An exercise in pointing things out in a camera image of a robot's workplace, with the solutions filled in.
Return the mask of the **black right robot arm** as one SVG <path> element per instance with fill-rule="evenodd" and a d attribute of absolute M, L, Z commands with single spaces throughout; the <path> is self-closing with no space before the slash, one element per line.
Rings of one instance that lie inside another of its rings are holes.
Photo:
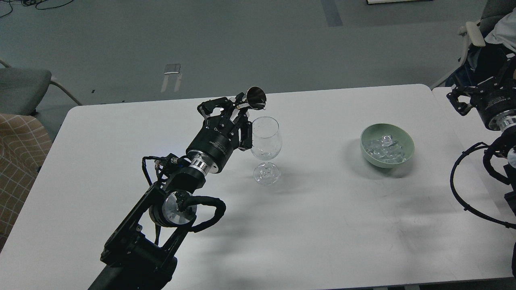
<path fill-rule="evenodd" d="M 451 117 L 454 131 L 466 150 L 455 161 L 450 185 L 456 200 L 479 218 L 515 230 L 515 222 L 489 216 L 466 202 L 457 192 L 454 178 L 468 156 L 496 205 L 507 202 L 515 212 L 515 57 L 509 56 L 493 76 L 476 86 L 455 86 L 446 95 L 458 113 Z"/>

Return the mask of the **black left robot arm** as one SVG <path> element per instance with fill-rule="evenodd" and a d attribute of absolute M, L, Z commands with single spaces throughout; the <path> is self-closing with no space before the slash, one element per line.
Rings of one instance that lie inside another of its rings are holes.
<path fill-rule="evenodd" d="M 252 147 L 248 110 L 263 110 L 266 97 L 251 92 L 198 106 L 204 121 L 184 156 L 142 158 L 149 189 L 105 243 L 105 268 L 91 290 L 161 290 L 177 266 L 186 235 L 213 226 L 225 214 L 216 197 L 196 196 L 208 173 L 220 173 L 235 149 Z"/>

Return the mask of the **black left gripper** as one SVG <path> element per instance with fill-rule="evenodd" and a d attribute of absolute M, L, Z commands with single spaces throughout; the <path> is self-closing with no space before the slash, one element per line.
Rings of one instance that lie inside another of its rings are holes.
<path fill-rule="evenodd" d="M 197 111 L 203 116 L 201 130 L 186 148 L 186 155 L 192 165 L 203 172 L 220 173 L 234 150 L 246 151 L 252 148 L 252 123 L 248 109 L 236 110 L 235 97 L 220 97 L 202 102 Z"/>

